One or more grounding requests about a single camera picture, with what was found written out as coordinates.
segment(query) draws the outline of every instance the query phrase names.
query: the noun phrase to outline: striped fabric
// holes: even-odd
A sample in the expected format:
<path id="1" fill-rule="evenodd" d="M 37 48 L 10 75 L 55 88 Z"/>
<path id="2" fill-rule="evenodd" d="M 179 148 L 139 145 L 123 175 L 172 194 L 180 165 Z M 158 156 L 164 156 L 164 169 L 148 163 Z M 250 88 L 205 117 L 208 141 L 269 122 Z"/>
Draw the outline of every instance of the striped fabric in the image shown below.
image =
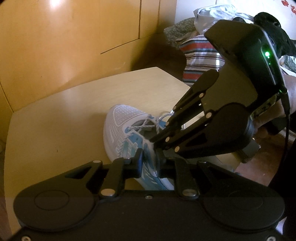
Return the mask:
<path id="1" fill-rule="evenodd" d="M 183 82 L 191 86 L 206 71 L 219 70 L 225 63 L 223 57 L 203 35 L 196 36 L 180 45 L 186 56 L 187 65 Z"/>

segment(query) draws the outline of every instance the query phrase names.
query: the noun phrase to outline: light wood tabletop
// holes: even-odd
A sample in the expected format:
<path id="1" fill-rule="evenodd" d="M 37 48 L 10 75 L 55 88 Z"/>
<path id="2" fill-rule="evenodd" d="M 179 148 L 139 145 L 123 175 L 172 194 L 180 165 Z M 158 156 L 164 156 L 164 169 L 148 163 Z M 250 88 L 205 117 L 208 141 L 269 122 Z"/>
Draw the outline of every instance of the light wood tabletop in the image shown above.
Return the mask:
<path id="1" fill-rule="evenodd" d="M 188 89 L 155 67 L 85 83 L 13 113 L 4 164 L 12 233 L 20 229 L 13 201 L 21 190 L 93 160 L 110 162 L 103 125 L 113 105 L 127 104 L 157 116 L 171 111 Z M 239 164 L 231 154 L 219 159 L 235 168 Z"/>

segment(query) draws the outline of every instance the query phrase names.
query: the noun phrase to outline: white and blue sneaker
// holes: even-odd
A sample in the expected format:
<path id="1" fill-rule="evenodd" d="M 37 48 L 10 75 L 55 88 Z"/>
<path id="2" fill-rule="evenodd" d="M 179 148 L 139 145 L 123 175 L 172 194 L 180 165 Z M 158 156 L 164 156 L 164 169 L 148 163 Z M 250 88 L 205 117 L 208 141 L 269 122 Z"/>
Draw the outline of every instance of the white and blue sneaker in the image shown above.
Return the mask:
<path id="1" fill-rule="evenodd" d="M 162 117 L 153 117 L 128 105 L 113 106 L 107 114 L 104 124 L 104 146 L 110 159 L 131 158 L 138 148 L 143 149 L 143 170 L 141 178 L 136 180 L 146 190 L 173 190 L 174 186 L 167 178 L 159 178 L 155 169 L 153 143 L 148 138 L 165 128 Z"/>

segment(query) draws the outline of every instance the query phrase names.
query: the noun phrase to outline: black pants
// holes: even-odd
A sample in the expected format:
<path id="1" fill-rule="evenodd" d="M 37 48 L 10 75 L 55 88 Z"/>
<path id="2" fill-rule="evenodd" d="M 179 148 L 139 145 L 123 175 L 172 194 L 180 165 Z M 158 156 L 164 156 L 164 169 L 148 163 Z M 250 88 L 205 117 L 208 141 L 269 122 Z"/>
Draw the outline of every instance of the black pants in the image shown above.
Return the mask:
<path id="1" fill-rule="evenodd" d="M 283 235 L 296 240 L 296 141 L 272 179 L 269 187 L 277 191 L 285 200 Z"/>

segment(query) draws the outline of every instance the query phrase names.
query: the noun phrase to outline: floor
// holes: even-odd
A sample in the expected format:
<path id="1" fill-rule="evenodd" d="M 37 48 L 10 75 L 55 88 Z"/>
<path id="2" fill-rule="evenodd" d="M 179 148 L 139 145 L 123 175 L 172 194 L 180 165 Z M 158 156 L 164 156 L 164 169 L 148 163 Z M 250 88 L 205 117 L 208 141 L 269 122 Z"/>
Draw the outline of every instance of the floor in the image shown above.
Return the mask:
<path id="1" fill-rule="evenodd" d="M 155 59 L 148 64 L 147 67 L 159 67 L 170 73 L 177 79 L 182 79 L 182 73 L 186 65 L 186 59 L 179 53 L 170 51 L 167 55 Z M 247 164 L 240 164 L 236 172 L 253 181 L 268 185 L 277 171 L 282 151 L 284 139 L 280 136 L 270 137 L 266 139 L 258 139 L 261 149 L 256 156 Z M 4 199 L 4 152 L 0 153 L 0 237 L 4 240 L 8 239 L 11 231 L 8 225 L 7 214 L 5 211 Z"/>

